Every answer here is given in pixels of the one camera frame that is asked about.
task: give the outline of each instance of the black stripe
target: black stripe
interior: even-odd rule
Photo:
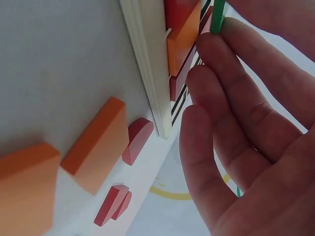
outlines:
[[[178,96],[178,98],[177,98],[177,100],[176,100],[176,102],[175,102],[175,104],[174,104],[174,106],[173,106],[173,108],[172,108],[171,114],[174,114],[174,111],[175,111],[176,107],[178,106],[178,103],[179,103],[179,101],[181,100],[181,97],[183,96],[186,87],[187,87],[187,85],[184,85],[184,87],[183,87],[181,93],[179,94],[179,96]]]
[[[210,5],[211,2],[212,0],[208,0],[206,4],[203,6],[203,8],[201,9],[200,20],[202,19],[203,15],[206,14],[208,6]]]

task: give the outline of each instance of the orange wooden block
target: orange wooden block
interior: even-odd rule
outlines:
[[[124,213],[124,211],[127,210],[129,203],[131,201],[131,197],[132,197],[132,193],[130,191],[128,191],[123,202],[120,204],[117,211],[111,217],[113,220],[117,220]]]
[[[167,37],[168,69],[172,76],[177,76],[198,36],[200,12],[201,1],[198,1],[183,27],[172,30]]]
[[[111,97],[61,166],[84,190],[95,195],[128,143],[126,105]]]
[[[139,118],[129,126],[129,144],[122,154],[123,161],[126,164],[133,165],[153,129],[152,121],[145,118]]]
[[[0,234],[41,236],[53,225],[60,153],[47,143],[0,157]]]
[[[99,209],[94,223],[98,226],[103,226],[120,207],[128,190],[129,188],[124,185],[112,186]]]

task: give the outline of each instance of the wooden shape puzzle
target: wooden shape puzzle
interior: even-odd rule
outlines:
[[[180,30],[200,0],[164,0],[167,28]]]
[[[228,4],[225,3],[225,0],[215,0],[213,6],[212,20],[210,25],[211,33],[220,33],[225,14],[228,9]]]
[[[212,10],[213,10],[213,6],[209,7],[207,13],[205,14],[204,18],[200,22],[199,35],[210,31]]]
[[[131,201],[132,193],[128,191],[127,195],[125,196],[124,200],[116,210],[116,212],[113,214],[111,217],[113,220],[117,220],[123,213],[124,211],[128,208],[129,203]]]
[[[61,166],[84,190],[95,195],[128,143],[126,105],[111,97]]]
[[[195,43],[199,31],[200,12],[201,1],[198,1],[183,27],[172,30],[167,37],[168,69],[172,76],[177,76]]]
[[[196,46],[194,45],[191,51],[189,52],[180,72],[177,76],[171,76],[169,80],[169,88],[170,88],[170,97],[171,101],[175,102],[181,93],[181,90],[185,84],[188,72],[190,70],[190,66],[192,63],[192,59],[196,52]]]
[[[98,226],[103,226],[117,211],[129,188],[124,185],[112,186],[94,220]]]
[[[0,157],[1,235],[41,236],[51,229],[60,160],[48,143]]]
[[[129,126],[129,144],[122,154],[126,164],[133,165],[153,129],[153,123],[145,118],[139,118]]]

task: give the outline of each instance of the hand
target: hand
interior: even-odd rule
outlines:
[[[290,12],[289,1],[285,3],[289,9],[283,7],[274,17],[275,11],[267,12],[271,6],[259,13],[253,4],[274,6],[284,0],[230,2],[238,2],[234,7],[249,21],[287,35],[315,60],[315,21],[292,32],[280,30],[280,24],[272,28],[272,21],[268,22]],[[291,2],[296,9],[314,5],[310,0]],[[253,12],[243,3],[251,5]],[[300,21],[315,19],[314,9],[312,16],[304,12]],[[180,153],[189,192],[209,230],[214,236],[314,236],[315,78],[234,19],[225,20],[220,35],[200,36],[197,49],[205,65],[194,67],[187,78],[194,105],[183,114]],[[269,105],[235,54],[308,130],[306,134]],[[218,172],[213,144],[244,192],[239,199]]]

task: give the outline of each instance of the orange pentagon block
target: orange pentagon block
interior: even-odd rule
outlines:
[[[117,220],[124,213],[124,211],[127,210],[129,203],[131,201],[131,197],[132,197],[132,193],[130,191],[128,191],[123,202],[120,204],[117,211],[111,217],[113,220]]]
[[[117,211],[124,201],[129,188],[124,185],[112,186],[94,220],[98,226],[103,226]]]
[[[177,76],[199,31],[201,1],[195,5],[187,21],[180,29],[172,30],[167,37],[169,74]]]
[[[203,34],[210,31],[211,24],[211,14],[212,14],[213,6],[210,6],[204,18],[202,19],[199,26],[199,34]]]
[[[167,28],[180,29],[200,0],[164,0]]]
[[[111,97],[67,154],[61,166],[95,195],[129,143],[126,105]]]
[[[51,229],[60,160],[47,143],[0,157],[0,235],[41,236]]]
[[[139,118],[129,126],[129,144],[122,154],[123,161],[126,164],[133,165],[153,129],[152,121],[145,118]]]

